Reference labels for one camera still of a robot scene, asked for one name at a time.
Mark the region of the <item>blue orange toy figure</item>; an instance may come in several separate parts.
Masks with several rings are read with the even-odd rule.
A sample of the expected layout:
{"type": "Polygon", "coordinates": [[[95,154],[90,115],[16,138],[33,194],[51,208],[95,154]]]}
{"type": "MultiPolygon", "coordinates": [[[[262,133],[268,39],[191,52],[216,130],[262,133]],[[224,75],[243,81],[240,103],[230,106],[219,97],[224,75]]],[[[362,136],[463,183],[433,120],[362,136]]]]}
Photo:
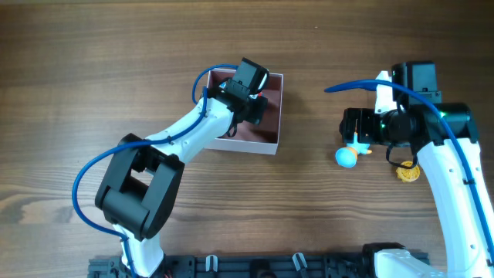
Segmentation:
{"type": "Polygon", "coordinates": [[[369,144],[358,141],[357,132],[354,133],[353,139],[345,147],[338,149],[335,153],[335,159],[339,166],[344,168],[353,168],[358,160],[359,155],[371,154],[369,144]]]}

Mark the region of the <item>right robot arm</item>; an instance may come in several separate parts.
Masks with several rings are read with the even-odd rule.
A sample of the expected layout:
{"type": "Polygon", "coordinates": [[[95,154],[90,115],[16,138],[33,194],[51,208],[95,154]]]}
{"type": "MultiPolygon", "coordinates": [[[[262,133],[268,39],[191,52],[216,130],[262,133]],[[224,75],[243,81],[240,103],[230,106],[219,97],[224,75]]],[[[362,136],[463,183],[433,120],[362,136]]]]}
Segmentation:
{"type": "Polygon", "coordinates": [[[471,109],[445,103],[432,61],[410,61],[382,71],[373,80],[355,80],[327,88],[334,93],[376,92],[372,109],[347,108],[340,123],[345,147],[335,158],[352,168],[372,144],[388,151],[408,147],[410,164],[420,167],[430,185],[447,252],[446,277],[493,275],[493,208],[483,178],[479,133],[471,109]]]}

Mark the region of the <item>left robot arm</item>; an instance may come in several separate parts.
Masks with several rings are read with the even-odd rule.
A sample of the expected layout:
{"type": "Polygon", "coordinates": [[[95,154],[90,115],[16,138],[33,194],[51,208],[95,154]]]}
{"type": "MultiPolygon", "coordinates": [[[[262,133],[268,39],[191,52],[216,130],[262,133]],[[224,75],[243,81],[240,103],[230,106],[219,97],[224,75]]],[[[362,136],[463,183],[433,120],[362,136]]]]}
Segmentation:
{"type": "Polygon", "coordinates": [[[164,261],[159,232],[173,210],[185,165],[214,139],[234,137],[240,123],[261,122],[269,77],[265,67],[244,58],[234,76],[204,88],[195,108],[167,129],[145,139],[121,139],[95,205],[123,235],[121,261],[132,276],[150,277],[164,261]]]}

